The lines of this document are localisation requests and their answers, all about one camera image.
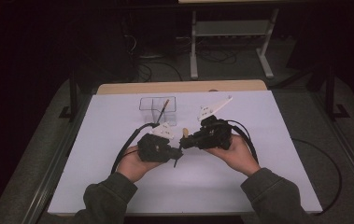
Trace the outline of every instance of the person's left hand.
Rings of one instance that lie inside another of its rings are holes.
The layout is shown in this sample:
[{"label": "person's left hand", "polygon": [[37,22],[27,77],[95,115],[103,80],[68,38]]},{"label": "person's left hand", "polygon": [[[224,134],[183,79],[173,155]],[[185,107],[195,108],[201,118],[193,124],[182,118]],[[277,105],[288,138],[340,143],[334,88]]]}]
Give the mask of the person's left hand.
[{"label": "person's left hand", "polygon": [[129,147],[124,153],[116,172],[126,176],[131,182],[140,180],[147,171],[161,165],[161,162],[141,161],[138,156],[138,146]]}]

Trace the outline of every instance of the hand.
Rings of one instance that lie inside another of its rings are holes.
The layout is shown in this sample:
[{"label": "hand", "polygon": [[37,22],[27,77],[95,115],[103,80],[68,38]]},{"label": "hand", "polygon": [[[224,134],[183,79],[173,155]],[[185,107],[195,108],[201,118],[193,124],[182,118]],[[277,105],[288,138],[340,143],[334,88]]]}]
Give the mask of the hand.
[{"label": "hand", "polygon": [[121,159],[116,170],[116,172],[121,173],[133,183],[140,180],[147,171],[161,165],[160,162],[141,161],[137,150],[138,146],[127,148],[124,153],[125,156]]},{"label": "hand", "polygon": [[231,168],[251,176],[261,169],[259,164],[253,159],[249,148],[240,135],[232,134],[231,145],[228,150],[221,148],[209,148],[205,151],[224,160]]}]

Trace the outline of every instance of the white paper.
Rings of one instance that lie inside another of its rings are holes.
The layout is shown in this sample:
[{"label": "white paper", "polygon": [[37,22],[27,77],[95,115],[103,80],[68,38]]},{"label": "white paper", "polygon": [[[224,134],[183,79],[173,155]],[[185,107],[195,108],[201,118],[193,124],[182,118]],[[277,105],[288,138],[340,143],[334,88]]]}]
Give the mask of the white paper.
[{"label": "white paper", "polygon": [[[200,129],[201,105],[211,105],[231,95],[234,99],[217,112],[218,119],[233,119],[249,131],[261,167],[286,177],[300,189],[302,207],[321,211],[318,198],[290,140],[287,127],[270,91],[212,91],[149,94],[95,95],[83,120],[49,212],[74,214],[84,209],[83,194],[92,183],[105,180],[121,147],[135,129],[144,124],[139,111],[142,97],[175,96],[177,126],[170,141],[178,147],[182,129]],[[132,146],[148,133],[144,129]],[[240,189],[246,177],[220,159],[198,148],[183,150],[177,167],[174,161],[148,172],[136,185],[129,202],[130,214],[222,214],[253,211]]]}]

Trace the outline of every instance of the transparent box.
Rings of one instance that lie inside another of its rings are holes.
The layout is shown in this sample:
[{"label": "transparent box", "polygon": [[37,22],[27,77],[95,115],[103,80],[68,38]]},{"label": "transparent box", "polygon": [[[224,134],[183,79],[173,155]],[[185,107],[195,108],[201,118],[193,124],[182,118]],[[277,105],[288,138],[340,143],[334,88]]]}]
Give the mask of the transparent box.
[{"label": "transparent box", "polygon": [[[167,101],[167,106],[162,114],[162,110]],[[177,102],[175,96],[141,98],[139,110],[141,111],[145,123],[168,122],[170,126],[177,125]]]}]

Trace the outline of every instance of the gray sweatshirt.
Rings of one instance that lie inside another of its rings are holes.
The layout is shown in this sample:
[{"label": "gray sweatshirt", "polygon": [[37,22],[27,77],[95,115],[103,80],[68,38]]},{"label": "gray sweatshirt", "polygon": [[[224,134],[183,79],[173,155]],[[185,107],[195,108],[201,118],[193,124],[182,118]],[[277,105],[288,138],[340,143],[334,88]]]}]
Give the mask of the gray sweatshirt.
[{"label": "gray sweatshirt", "polygon": [[[299,189],[289,180],[266,168],[248,178],[242,185],[262,224],[315,223],[301,206]],[[39,224],[50,223],[123,223],[127,203],[137,187],[119,173],[86,188],[86,209],[73,217],[43,214]]]}]

